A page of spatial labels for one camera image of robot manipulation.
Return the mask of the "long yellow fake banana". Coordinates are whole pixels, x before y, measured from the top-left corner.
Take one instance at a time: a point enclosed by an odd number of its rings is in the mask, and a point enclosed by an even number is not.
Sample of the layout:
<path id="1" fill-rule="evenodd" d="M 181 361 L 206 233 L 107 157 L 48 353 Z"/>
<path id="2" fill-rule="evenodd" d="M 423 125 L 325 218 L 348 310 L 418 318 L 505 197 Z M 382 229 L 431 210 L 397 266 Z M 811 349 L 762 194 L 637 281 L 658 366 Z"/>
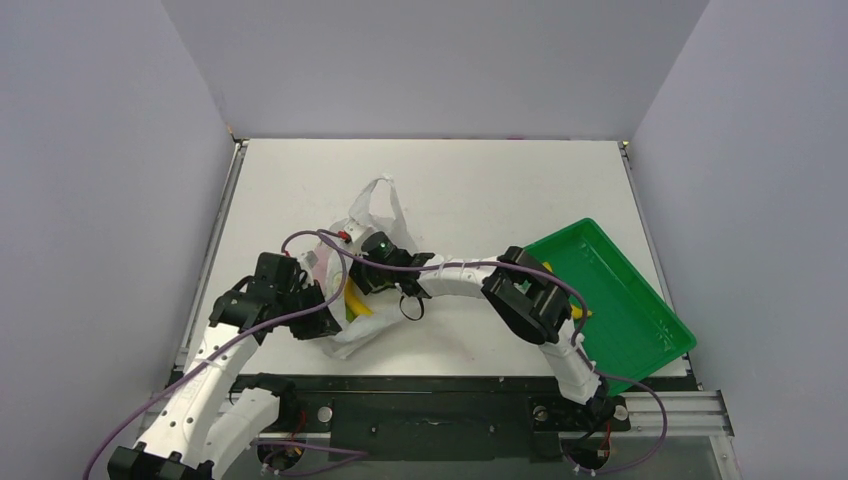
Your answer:
<path id="1" fill-rule="evenodd" d="M 373 314 L 373 311 L 356 295 L 355 284 L 352 279 L 346 281 L 343 296 L 345 307 L 349 312 L 349 322 L 361 316 L 371 316 Z"/>

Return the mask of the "small yellow fake banana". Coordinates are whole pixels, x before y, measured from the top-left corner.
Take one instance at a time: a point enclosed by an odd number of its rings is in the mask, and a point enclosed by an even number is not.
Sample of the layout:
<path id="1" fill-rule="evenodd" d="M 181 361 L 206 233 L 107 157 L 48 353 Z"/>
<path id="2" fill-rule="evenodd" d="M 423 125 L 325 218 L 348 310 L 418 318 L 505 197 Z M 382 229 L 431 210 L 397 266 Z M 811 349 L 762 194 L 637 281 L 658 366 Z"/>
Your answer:
<path id="1" fill-rule="evenodd" d="M 555 274 L 554 269 L 549 262 L 543 261 L 542 265 L 551 274 Z M 593 311 L 583 309 L 581 307 L 581 304 L 577 301 L 577 299 L 574 295 L 569 296 L 569 301 L 570 301 L 570 304 L 571 304 L 572 319 L 573 319 L 574 322 L 584 320 L 585 318 L 591 318 L 593 316 Z"/>

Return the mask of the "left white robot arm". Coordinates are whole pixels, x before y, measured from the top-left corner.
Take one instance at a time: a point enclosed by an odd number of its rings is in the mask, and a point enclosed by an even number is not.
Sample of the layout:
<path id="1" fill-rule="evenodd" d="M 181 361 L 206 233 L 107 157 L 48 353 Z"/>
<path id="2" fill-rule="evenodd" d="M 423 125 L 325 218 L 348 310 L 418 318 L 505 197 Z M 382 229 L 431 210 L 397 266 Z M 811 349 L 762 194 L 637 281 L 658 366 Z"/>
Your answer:
<path id="1" fill-rule="evenodd" d="M 259 255 L 253 274 L 218 297 L 189 370 L 166 390 L 159 416 L 131 447 L 109 458 L 112 479 L 216 479 L 263 430 L 299 428 L 306 415 L 293 381 L 257 374 L 225 413 L 219 409 L 276 318 L 312 332 L 331 315 L 318 283 L 295 258 Z"/>

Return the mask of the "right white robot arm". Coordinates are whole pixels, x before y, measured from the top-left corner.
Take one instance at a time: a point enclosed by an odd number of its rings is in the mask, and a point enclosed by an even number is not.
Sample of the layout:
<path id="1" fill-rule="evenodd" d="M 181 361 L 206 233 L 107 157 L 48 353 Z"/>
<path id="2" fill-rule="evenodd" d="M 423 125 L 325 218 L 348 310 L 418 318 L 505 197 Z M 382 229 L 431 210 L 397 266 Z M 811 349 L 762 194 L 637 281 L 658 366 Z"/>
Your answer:
<path id="1" fill-rule="evenodd" d="M 411 253 L 383 232 L 369 236 L 353 258 L 351 278 L 368 295 L 394 288 L 404 297 L 484 299 L 519 339 L 539 347 L 564 400 L 566 418 L 588 427 L 604 412 L 608 383 L 583 347 L 585 320 L 574 319 L 576 300 L 586 303 L 525 249 L 509 247 L 484 259 Z"/>

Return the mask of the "white plastic bag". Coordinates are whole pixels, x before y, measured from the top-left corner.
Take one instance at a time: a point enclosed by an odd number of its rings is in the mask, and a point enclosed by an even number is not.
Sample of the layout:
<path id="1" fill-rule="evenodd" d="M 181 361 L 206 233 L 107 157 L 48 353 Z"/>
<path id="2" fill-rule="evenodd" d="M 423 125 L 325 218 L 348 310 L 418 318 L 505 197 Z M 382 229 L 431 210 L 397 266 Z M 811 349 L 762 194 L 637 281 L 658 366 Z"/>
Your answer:
<path id="1" fill-rule="evenodd" d="M 335 234 L 331 241 L 337 246 L 372 262 L 385 263 L 402 249 L 409 252 L 417 249 L 408 232 L 394 180 L 386 175 L 367 183 L 347 216 L 332 224 L 328 231 Z M 342 295 L 329 306 L 338 331 L 321 333 L 313 340 L 328 357 L 343 360 L 405 319 L 397 305 L 371 308 L 363 301 L 366 295 L 382 296 L 386 291 L 399 299 L 401 290 L 393 272 L 341 258 L 323 241 L 300 254 L 298 260 L 309 278 L 322 287 L 322 299 L 344 288 Z"/>

